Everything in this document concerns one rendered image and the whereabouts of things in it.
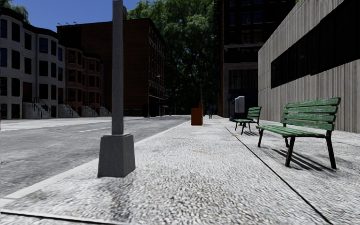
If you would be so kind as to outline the orange box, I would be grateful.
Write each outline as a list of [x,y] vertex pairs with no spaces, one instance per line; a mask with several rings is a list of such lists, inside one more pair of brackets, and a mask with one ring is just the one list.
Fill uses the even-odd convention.
[[203,125],[203,105],[198,103],[198,107],[191,108],[191,125],[202,126]]

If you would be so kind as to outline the blue letter box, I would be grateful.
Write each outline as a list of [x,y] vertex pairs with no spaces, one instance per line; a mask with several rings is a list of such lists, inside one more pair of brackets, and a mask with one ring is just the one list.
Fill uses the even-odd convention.
[[229,118],[233,119],[233,115],[234,115],[234,99],[235,99],[235,95],[234,94],[230,94],[227,97],[227,102],[228,102],[228,115]]

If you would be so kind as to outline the trees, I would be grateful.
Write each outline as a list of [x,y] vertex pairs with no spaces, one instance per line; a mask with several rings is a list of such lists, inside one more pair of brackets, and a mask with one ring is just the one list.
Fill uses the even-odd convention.
[[217,104],[214,0],[145,0],[127,13],[150,18],[165,41],[165,99],[172,114]]

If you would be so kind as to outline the red brick building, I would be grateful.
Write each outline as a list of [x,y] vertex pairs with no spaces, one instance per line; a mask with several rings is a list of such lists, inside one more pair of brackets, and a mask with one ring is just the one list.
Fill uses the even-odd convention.
[[[67,48],[101,57],[103,104],[112,110],[112,22],[58,26]],[[124,110],[126,116],[154,117],[167,110],[165,100],[165,43],[149,18],[125,20]]]

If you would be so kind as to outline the grey pole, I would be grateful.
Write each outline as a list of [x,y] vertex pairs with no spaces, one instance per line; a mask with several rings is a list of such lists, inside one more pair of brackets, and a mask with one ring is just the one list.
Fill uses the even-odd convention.
[[134,136],[124,131],[123,0],[112,1],[112,131],[100,140],[97,176],[125,178],[135,170]]

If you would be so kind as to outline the green bench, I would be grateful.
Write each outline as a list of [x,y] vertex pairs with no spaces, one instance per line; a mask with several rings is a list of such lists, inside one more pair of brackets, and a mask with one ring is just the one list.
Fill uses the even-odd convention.
[[[289,167],[290,161],[292,159],[295,138],[323,138],[326,140],[327,143],[331,168],[336,169],[337,166],[331,141],[331,133],[334,130],[338,106],[340,102],[341,98],[336,97],[285,104],[280,121],[282,123],[282,126],[256,126],[256,128],[259,129],[258,147],[261,146],[264,130],[281,135],[285,139],[285,145],[288,148],[285,166]],[[321,129],[325,130],[326,134],[319,134],[306,130],[291,128],[287,125]]]
[[236,122],[235,130],[237,129],[238,124],[242,125],[242,130],[241,130],[241,135],[242,135],[245,127],[249,127],[249,130],[251,130],[251,127],[250,127],[251,123],[255,123],[255,124],[259,125],[261,109],[262,109],[261,106],[251,107],[248,109],[246,119],[234,120]]

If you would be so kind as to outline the dark building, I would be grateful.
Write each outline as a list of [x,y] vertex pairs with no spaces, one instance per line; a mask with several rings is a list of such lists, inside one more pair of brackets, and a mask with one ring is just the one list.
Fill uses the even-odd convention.
[[296,0],[214,0],[218,115],[229,117],[227,97],[258,105],[258,52]]

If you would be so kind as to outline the red brick row house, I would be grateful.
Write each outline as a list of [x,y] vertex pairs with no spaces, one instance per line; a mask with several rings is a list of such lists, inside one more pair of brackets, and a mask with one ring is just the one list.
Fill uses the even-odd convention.
[[66,49],[65,103],[80,117],[111,116],[103,104],[103,64],[95,53]]

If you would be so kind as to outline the pale concrete building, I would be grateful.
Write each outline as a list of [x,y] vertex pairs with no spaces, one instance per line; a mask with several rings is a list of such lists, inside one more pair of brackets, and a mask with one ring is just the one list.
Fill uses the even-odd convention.
[[258,53],[263,120],[286,103],[341,98],[335,129],[360,133],[360,0],[299,0]]

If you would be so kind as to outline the white stone row house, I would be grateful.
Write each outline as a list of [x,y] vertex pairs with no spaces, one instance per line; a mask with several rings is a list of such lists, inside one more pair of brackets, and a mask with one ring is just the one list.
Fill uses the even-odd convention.
[[57,33],[0,7],[2,120],[78,117],[66,102],[65,53]]

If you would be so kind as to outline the tree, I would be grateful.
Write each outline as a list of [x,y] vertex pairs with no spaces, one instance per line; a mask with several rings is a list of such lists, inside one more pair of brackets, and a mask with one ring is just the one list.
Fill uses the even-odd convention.
[[30,24],[27,8],[25,6],[13,4],[12,1],[14,1],[14,0],[0,0],[0,7],[9,8],[13,11],[18,12],[19,14],[21,14],[23,16],[23,20],[26,23]]

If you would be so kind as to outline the white box on a post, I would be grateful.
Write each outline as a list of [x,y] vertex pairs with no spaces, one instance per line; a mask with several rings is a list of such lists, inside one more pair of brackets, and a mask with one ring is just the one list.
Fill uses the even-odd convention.
[[238,96],[234,100],[234,118],[242,119],[245,111],[245,97]]

